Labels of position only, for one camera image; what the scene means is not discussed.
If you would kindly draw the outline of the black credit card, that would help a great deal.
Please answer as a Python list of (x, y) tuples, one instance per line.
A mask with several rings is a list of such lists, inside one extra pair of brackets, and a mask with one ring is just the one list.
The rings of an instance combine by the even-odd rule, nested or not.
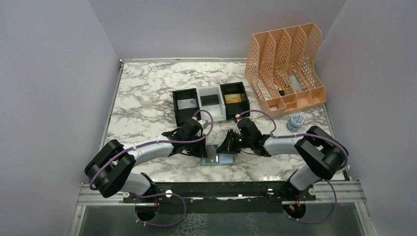
[(202, 106), (216, 105), (220, 103), (217, 94), (201, 96), (200, 99)]
[(206, 146), (206, 152), (207, 152), (207, 158), (206, 163), (207, 164), (217, 164), (218, 163), (218, 155), (217, 155), (217, 145), (207, 145)]

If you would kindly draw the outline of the green card holder wallet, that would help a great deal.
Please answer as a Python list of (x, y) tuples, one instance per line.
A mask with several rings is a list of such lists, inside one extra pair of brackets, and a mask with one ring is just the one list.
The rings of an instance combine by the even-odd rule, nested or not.
[(206, 157), (200, 159), (200, 166), (232, 166), (235, 165), (235, 157), (233, 154), (224, 154), (217, 153), (218, 163), (217, 164), (207, 164)]

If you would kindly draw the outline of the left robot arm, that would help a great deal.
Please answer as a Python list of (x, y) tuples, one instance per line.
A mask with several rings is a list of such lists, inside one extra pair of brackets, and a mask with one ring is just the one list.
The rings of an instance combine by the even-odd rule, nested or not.
[(104, 198), (127, 192), (143, 202), (152, 200), (156, 193), (155, 183), (144, 173), (132, 173), (132, 169), (180, 153), (206, 157), (204, 129), (208, 125), (207, 120), (189, 118), (181, 127), (149, 141), (128, 146), (116, 139), (110, 140), (85, 167), (90, 190), (99, 191)]

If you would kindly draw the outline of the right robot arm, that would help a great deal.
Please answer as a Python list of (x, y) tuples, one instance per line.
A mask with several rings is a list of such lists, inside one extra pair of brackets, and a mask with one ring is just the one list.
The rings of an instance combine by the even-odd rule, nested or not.
[(305, 165), (284, 183), (284, 195), (290, 200), (296, 200), (310, 185), (332, 179), (347, 165), (347, 149), (318, 126), (311, 126), (305, 133), (274, 136), (263, 134), (251, 119), (244, 118), (237, 122), (237, 128), (228, 131), (217, 153), (237, 154), (248, 148), (257, 156), (301, 156)]

